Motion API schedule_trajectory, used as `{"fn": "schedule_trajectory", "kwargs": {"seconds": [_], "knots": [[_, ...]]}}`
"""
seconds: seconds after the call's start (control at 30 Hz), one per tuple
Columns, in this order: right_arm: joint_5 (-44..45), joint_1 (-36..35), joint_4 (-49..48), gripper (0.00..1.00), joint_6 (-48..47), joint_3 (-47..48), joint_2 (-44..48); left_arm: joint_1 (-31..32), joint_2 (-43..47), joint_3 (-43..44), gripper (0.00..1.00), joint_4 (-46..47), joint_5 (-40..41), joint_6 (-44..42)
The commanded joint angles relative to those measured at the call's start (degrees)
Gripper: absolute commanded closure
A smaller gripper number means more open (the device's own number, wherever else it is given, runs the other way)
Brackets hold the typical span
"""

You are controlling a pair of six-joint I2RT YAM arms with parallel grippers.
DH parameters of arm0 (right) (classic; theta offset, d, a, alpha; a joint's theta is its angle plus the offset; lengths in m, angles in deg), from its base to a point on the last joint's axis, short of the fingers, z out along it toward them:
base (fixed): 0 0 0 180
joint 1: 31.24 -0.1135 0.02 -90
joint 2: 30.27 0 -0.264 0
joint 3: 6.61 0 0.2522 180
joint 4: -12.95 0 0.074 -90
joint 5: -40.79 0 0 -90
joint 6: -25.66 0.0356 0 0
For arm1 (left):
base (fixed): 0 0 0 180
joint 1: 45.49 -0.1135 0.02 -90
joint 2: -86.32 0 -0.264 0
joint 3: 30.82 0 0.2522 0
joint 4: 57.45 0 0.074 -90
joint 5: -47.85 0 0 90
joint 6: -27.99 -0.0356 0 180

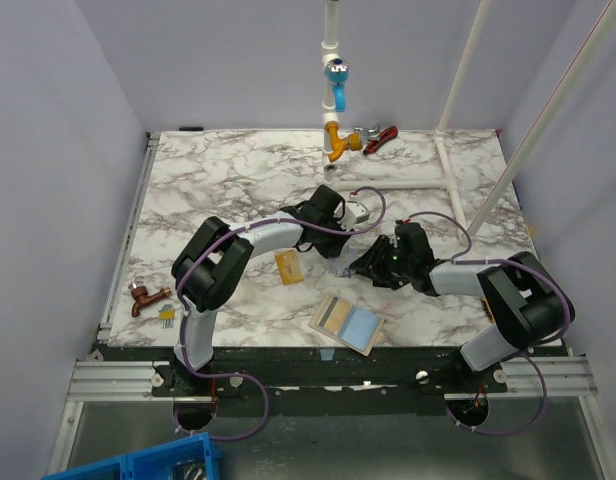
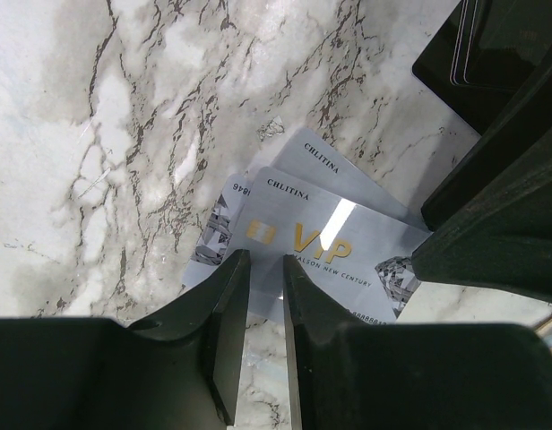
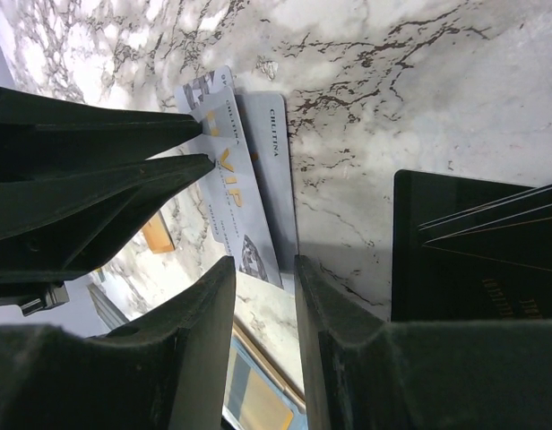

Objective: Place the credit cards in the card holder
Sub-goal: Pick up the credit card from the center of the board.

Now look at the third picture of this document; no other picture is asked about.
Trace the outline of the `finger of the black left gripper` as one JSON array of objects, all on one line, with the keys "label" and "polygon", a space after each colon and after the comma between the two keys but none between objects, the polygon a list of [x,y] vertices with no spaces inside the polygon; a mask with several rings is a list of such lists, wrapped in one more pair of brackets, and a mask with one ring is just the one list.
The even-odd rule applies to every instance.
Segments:
[{"label": "finger of the black left gripper", "polygon": [[0,182],[140,162],[202,131],[190,115],[92,107],[0,87]]}]

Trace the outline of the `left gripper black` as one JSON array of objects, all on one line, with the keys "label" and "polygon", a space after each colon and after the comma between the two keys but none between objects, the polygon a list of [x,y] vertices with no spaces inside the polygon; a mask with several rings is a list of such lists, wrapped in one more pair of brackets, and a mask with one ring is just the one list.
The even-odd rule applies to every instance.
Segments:
[{"label": "left gripper black", "polygon": [[0,183],[0,307],[16,305],[29,316],[68,303],[64,280],[111,260],[211,169],[197,154]]}]

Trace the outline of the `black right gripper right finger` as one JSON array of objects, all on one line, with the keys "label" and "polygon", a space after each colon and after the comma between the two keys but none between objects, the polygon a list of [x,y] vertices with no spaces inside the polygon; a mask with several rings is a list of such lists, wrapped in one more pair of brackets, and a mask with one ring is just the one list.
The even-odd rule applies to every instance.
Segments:
[{"label": "black right gripper right finger", "polygon": [[385,322],[295,259],[312,429],[552,429],[552,320]]}]

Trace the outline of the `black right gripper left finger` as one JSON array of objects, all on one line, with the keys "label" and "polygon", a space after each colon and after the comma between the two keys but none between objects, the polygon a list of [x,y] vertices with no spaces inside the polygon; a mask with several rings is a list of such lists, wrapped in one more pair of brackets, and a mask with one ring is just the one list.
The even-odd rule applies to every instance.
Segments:
[{"label": "black right gripper left finger", "polygon": [[218,429],[236,295],[231,257],[110,333],[0,326],[0,429]]}]

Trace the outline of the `beige leather card holder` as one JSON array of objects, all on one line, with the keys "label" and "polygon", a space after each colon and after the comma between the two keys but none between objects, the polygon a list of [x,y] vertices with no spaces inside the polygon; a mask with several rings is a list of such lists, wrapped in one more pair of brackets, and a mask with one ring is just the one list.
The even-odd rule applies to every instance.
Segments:
[{"label": "beige leather card holder", "polygon": [[234,429],[307,429],[305,402],[233,324],[223,417]]}]

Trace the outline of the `silver VIP card top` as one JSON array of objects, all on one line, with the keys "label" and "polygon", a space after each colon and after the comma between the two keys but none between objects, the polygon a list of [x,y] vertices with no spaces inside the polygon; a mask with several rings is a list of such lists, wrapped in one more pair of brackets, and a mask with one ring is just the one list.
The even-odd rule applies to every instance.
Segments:
[{"label": "silver VIP card top", "polygon": [[233,90],[211,94],[195,110],[203,135],[198,152],[213,162],[201,190],[214,238],[234,258],[236,269],[282,286],[272,237]]}]

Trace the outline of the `gold card with magnetic stripe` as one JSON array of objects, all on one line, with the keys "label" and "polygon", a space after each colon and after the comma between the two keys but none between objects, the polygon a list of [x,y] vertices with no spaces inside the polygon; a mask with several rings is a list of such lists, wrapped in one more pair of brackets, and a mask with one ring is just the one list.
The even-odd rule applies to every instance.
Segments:
[{"label": "gold card with magnetic stripe", "polygon": [[288,429],[294,417],[270,384],[247,366],[229,372],[225,407],[243,429]]}]

